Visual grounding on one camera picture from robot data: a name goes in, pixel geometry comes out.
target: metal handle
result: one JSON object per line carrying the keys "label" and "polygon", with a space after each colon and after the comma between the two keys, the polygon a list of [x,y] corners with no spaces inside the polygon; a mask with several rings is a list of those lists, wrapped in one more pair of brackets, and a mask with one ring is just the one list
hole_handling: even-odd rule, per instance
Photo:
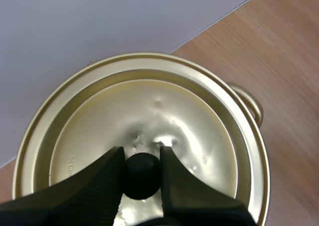
{"label": "metal handle", "polygon": [[235,83],[229,83],[228,85],[237,93],[237,95],[242,99],[246,106],[254,113],[256,124],[260,128],[261,124],[263,123],[264,110],[259,101],[243,87]]}

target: gold metal surface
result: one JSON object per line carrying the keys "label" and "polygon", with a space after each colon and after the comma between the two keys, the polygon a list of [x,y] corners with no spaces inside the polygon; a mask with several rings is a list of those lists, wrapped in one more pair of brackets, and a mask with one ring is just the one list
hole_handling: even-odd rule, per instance
{"label": "gold metal surface", "polygon": [[[262,114],[249,105],[256,124],[243,103],[249,99],[171,55],[131,53],[99,61],[64,82],[38,110],[16,161],[13,198],[66,179],[113,146],[124,146],[127,157],[158,156],[160,146],[171,146],[190,172],[241,200],[263,225],[269,167],[257,127]],[[123,195],[114,225],[160,215],[160,192],[143,201]]]}
{"label": "gold metal surface", "polygon": [[228,83],[228,85],[238,94],[246,106],[254,113],[255,121],[258,127],[261,127],[264,118],[264,110],[259,101],[246,89],[235,83]]}

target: can rim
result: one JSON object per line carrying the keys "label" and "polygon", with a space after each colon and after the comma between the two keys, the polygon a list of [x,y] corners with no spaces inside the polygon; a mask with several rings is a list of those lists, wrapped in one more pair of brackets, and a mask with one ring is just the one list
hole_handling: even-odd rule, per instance
{"label": "can rim", "polygon": [[248,107],[244,104],[244,102],[241,100],[241,98],[236,94],[236,92],[223,80],[221,80],[218,76],[210,72],[209,70],[205,69],[204,67],[193,63],[189,60],[169,55],[169,54],[163,54],[163,53],[153,53],[153,52],[136,52],[136,53],[127,53],[127,54],[120,54],[120,55],[115,55],[112,57],[108,57],[106,59],[102,59],[98,62],[95,62],[82,70],[78,71],[77,73],[73,74],[71,77],[66,79],[59,87],[57,87],[48,97],[47,99],[42,103],[40,108],[37,110],[35,115],[33,116],[25,134],[22,139],[18,155],[16,158],[16,164],[14,168],[14,175],[13,175],[13,185],[12,185],[12,198],[16,199],[18,197],[17,192],[18,192],[18,179],[20,178],[21,175],[21,169],[24,161],[24,153],[26,151],[26,143],[28,142],[29,138],[32,135],[33,129],[35,128],[40,116],[41,112],[43,112],[50,101],[54,98],[56,93],[59,91],[63,90],[63,88],[73,79],[79,77],[81,74],[84,74],[88,70],[91,70],[94,68],[94,66],[98,66],[101,63],[105,64],[106,62],[112,62],[114,60],[119,60],[121,58],[134,58],[134,57],[142,57],[142,56],[156,56],[158,58],[164,58],[164,59],[170,59],[182,64],[186,64],[187,66],[190,66],[191,68],[194,68],[201,72],[202,74],[208,76],[211,80],[213,80],[215,83],[217,83],[220,87],[222,87],[238,104],[239,108],[242,110],[244,113],[252,131],[255,137],[255,140],[257,142],[259,154],[261,157],[261,163],[263,166],[263,186],[264,186],[264,193],[263,193],[263,201],[262,201],[262,208],[260,211],[259,215],[259,220],[258,220],[258,225],[263,226],[266,221],[267,213],[268,213],[268,208],[269,208],[269,201],[270,201],[270,168],[269,168],[269,162],[268,162],[268,157],[267,157],[267,151],[266,147],[261,135],[261,132],[253,119],[253,116],[251,115]]}

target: textured grip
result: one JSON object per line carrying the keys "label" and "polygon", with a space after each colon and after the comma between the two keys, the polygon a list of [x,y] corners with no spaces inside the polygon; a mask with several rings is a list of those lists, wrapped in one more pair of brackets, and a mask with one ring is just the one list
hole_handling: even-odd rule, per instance
{"label": "textured grip", "polygon": [[124,161],[121,148],[82,191],[52,212],[45,225],[112,226],[122,197],[119,176]]}
{"label": "textured grip", "polygon": [[112,226],[122,192],[123,147],[114,147],[74,176],[0,205],[0,225]]}

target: wooden surface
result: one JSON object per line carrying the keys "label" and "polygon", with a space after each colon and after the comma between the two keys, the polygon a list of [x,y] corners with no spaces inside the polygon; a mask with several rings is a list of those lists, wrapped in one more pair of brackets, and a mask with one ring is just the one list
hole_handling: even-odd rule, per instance
{"label": "wooden surface", "polygon": [[[264,107],[268,226],[319,225],[319,0],[251,0],[173,54],[239,83]],[[13,163],[0,170],[10,198]]]}
{"label": "wooden surface", "polygon": [[12,199],[12,178],[15,160],[0,169],[0,203]]}

